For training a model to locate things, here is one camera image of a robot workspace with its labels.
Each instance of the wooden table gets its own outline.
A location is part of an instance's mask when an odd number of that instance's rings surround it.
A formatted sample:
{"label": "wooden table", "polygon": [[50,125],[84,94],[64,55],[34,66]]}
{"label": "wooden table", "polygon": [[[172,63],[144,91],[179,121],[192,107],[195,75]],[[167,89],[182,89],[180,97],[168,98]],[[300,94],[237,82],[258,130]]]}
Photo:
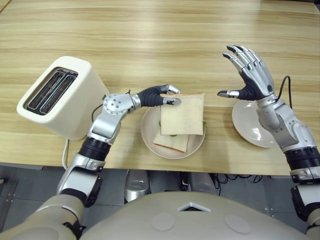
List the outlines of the wooden table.
{"label": "wooden table", "polygon": [[[219,90],[243,81],[222,57],[227,44],[256,51],[276,91],[291,75],[295,113],[320,144],[320,24],[312,3],[281,0],[14,0],[0,14],[0,162],[61,166],[65,140],[16,113],[19,99],[60,56],[92,63],[110,92],[172,84],[205,92],[205,142],[180,160],[144,145],[146,109],[127,116],[107,168],[288,175],[278,148],[242,139],[232,124],[236,99]],[[287,98],[287,89],[282,95]],[[69,161],[82,144],[72,142]]]}

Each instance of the robot finger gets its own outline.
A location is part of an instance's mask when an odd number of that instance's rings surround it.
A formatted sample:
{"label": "robot finger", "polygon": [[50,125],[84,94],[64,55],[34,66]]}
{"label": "robot finger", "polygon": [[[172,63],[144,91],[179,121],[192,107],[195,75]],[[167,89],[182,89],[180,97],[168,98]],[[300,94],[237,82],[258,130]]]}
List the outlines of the robot finger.
{"label": "robot finger", "polygon": [[217,94],[219,97],[223,98],[233,98],[237,99],[239,97],[239,91],[228,91],[228,90],[223,90],[219,91]]}
{"label": "robot finger", "polygon": [[235,46],[238,49],[240,49],[245,54],[245,56],[249,59],[249,64],[253,63],[255,61],[254,56],[252,56],[251,52],[247,48],[245,48],[244,46],[240,46],[240,45],[235,45]]}
{"label": "robot finger", "polygon": [[235,68],[238,70],[239,73],[242,72],[243,68],[246,68],[246,65],[243,64],[242,61],[240,61],[236,56],[234,56],[233,54],[224,52],[222,54],[225,58],[229,59],[230,62],[232,62],[232,64],[235,66]]}
{"label": "robot finger", "polygon": [[238,47],[234,45],[227,45],[226,48],[233,52],[243,62],[244,65],[248,65],[250,63],[250,59]]}
{"label": "robot finger", "polygon": [[163,98],[163,105],[179,105],[181,104],[181,99],[179,98]]}
{"label": "robot finger", "polygon": [[261,59],[254,51],[252,51],[251,49],[249,49],[249,52],[250,52],[251,55],[253,56],[256,64],[263,65],[262,59]]}

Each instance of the bread slice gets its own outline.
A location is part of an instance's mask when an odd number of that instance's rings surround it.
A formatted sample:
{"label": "bread slice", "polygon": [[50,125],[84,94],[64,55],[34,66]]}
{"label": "bread slice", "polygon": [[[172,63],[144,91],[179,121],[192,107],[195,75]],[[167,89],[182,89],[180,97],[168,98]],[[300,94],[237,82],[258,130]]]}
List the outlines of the bread slice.
{"label": "bread slice", "polygon": [[203,135],[205,94],[162,94],[181,99],[177,106],[161,106],[161,135]]}
{"label": "bread slice", "polygon": [[156,133],[155,139],[153,140],[153,144],[162,146],[168,149],[176,150],[181,153],[187,152],[189,135],[161,135],[160,127]]}

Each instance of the floor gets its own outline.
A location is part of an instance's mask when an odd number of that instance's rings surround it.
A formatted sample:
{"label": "floor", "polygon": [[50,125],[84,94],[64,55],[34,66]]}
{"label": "floor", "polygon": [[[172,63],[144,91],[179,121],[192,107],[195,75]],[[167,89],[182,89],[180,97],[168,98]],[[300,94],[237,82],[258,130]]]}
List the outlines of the floor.
{"label": "floor", "polygon": [[[53,196],[63,174],[61,167],[43,170],[0,166],[0,231],[20,224],[45,200]],[[104,169],[103,184],[94,206],[87,208],[84,225],[92,227],[124,204],[125,169]],[[179,172],[150,171],[153,193],[179,190]],[[268,214],[295,229],[305,232],[307,225],[295,213],[290,188],[291,179],[264,176],[259,183],[237,178],[221,185],[221,196]]]}

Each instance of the plate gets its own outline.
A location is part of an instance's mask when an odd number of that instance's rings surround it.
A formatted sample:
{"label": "plate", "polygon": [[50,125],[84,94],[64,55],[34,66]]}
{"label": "plate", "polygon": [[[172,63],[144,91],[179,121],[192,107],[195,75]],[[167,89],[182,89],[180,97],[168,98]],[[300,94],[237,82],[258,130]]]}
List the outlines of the plate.
{"label": "plate", "polygon": [[278,146],[270,132],[259,122],[255,101],[238,101],[232,110],[232,122],[236,131],[249,143],[263,148]]}
{"label": "plate", "polygon": [[186,153],[154,144],[157,130],[160,128],[160,110],[160,106],[151,107],[142,118],[141,135],[145,145],[153,153],[166,159],[183,159],[195,153],[205,140],[206,128],[203,129],[203,135],[189,135]]}

